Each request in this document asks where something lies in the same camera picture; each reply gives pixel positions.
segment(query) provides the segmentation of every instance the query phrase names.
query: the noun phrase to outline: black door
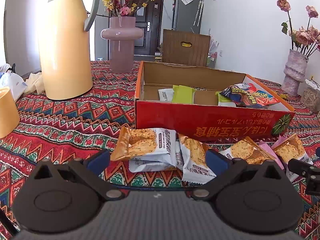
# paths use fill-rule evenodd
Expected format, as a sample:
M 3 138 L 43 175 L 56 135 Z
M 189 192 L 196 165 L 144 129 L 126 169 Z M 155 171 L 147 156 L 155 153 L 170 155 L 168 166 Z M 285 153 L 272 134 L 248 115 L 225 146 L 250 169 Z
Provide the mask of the black door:
M 145 8 L 135 12 L 136 27 L 143 30 L 143 36 L 134 41 L 135 55 L 154 55 L 160 40 L 163 0 L 149 1 Z

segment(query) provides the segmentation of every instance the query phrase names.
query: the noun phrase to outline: beige cloth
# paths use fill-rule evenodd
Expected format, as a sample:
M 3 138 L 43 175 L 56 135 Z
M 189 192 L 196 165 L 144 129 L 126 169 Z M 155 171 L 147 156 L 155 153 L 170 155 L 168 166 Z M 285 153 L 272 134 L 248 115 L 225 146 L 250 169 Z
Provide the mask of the beige cloth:
M 23 95 L 27 95 L 37 90 L 38 95 L 45 91 L 42 73 L 33 74 L 31 73 L 29 78 L 26 80 L 28 87 L 24 91 Z

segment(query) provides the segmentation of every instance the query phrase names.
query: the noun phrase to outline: yellow cup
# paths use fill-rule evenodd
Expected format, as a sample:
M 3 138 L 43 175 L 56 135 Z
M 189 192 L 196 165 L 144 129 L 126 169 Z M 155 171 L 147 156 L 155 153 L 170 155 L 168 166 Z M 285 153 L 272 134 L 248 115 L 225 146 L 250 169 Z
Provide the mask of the yellow cup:
M 11 133 L 19 122 L 20 116 L 10 88 L 0 88 L 0 138 Z

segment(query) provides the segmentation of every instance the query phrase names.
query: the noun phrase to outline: green pumpkin illustration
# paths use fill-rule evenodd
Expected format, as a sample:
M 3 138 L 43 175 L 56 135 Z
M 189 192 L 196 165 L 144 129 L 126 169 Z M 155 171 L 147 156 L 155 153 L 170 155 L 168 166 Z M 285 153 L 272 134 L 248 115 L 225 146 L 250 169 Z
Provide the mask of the green pumpkin illustration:
M 282 133 L 288 127 L 290 122 L 291 122 L 290 114 L 285 114 L 284 116 L 282 116 L 272 128 L 271 135 L 276 136 Z

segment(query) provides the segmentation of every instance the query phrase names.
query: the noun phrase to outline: tablecloth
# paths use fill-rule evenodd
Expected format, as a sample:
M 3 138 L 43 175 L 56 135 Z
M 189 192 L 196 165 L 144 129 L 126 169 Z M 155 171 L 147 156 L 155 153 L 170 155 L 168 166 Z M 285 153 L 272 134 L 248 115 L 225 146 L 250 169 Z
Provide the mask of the tablecloth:
M 49 158 L 55 164 L 73 158 L 88 158 L 100 149 L 112 150 L 122 126 L 134 127 L 134 91 L 139 62 L 131 73 L 114 74 L 108 62 L 92 62 L 93 88 L 84 95 L 64 101 L 51 101 L 44 94 L 29 94 L 17 101 L 20 124 L 5 138 L 0 139 L 0 205 L 1 210 L 15 223 L 11 205 L 24 181 L 36 163 Z M 277 83 L 260 80 L 275 91 Z M 286 136 L 297 133 L 308 155 L 316 166 L 320 161 L 315 150 L 320 147 L 320 124 L 315 114 L 290 97 L 288 102 L 296 109 Z M 266 138 L 268 143 L 276 138 Z M 217 150 L 230 147 L 232 138 L 216 140 L 211 146 Z M 193 187 L 181 181 L 181 171 L 131 173 L 128 162 L 110 162 L 100 174 L 104 180 L 125 187 L 168 188 Z M 320 197 L 305 195 L 305 180 L 298 178 L 293 186 L 299 192 L 305 211 L 296 233 L 309 240 L 320 239 L 317 224 Z M 0 226 L 0 240 L 9 239 L 9 233 Z

